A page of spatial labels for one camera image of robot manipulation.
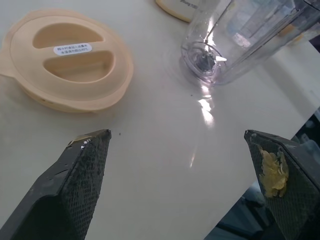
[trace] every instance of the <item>beige plastic lid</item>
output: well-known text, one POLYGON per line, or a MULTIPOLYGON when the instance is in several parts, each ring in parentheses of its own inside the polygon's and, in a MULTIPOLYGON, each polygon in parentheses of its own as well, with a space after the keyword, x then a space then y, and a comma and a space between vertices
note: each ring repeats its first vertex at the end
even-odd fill
POLYGON ((122 40, 82 14, 29 13, 5 36, 0 74, 17 79, 36 101, 64 112, 94 112, 117 103, 133 76, 122 40))

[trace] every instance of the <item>white label sticker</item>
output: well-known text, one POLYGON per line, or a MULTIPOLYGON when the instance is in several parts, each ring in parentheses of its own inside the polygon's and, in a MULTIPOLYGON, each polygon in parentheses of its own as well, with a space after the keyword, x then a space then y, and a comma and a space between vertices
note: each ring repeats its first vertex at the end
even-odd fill
POLYGON ((77 43, 63 46, 55 46, 53 48, 55 54, 66 56, 72 54, 82 54, 92 51, 92 46, 89 43, 77 43))

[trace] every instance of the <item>black textured pad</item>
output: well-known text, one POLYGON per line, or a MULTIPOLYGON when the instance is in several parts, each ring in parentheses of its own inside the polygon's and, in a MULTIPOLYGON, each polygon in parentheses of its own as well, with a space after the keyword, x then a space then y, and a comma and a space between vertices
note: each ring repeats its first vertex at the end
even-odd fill
POLYGON ((111 132, 77 137, 32 185, 1 240, 84 240, 99 198, 111 132))
MULTIPOLYGON (((287 240, 317 240, 320 237, 320 166, 298 143, 263 132, 248 130, 248 143, 255 173, 259 180, 263 157, 258 149, 277 155, 282 151, 289 168, 286 193, 283 197, 265 197, 287 240)), ((259 181, 262 193, 264 187, 259 181)))

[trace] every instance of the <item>blender jar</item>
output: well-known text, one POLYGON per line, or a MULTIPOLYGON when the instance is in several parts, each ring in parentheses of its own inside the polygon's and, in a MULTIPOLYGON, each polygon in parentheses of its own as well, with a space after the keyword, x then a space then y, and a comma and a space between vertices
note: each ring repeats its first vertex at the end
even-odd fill
POLYGON ((223 85, 273 55, 320 19, 320 0, 201 0, 182 42, 188 69, 223 85))

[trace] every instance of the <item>white countertop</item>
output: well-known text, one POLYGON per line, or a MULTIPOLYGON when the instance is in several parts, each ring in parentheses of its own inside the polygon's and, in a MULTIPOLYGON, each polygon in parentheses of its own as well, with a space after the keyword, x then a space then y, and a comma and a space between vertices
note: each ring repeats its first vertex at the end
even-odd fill
POLYGON ((153 0, 4 1, 0 37, 44 7, 78 11, 116 30, 132 51, 134 76, 124 98, 97 114, 48 109, 1 78, 0 226, 70 140, 109 128, 86 240, 202 240, 256 179, 245 130, 290 139, 320 106, 320 54, 309 43, 285 47, 208 93, 179 69, 187 24, 153 0))

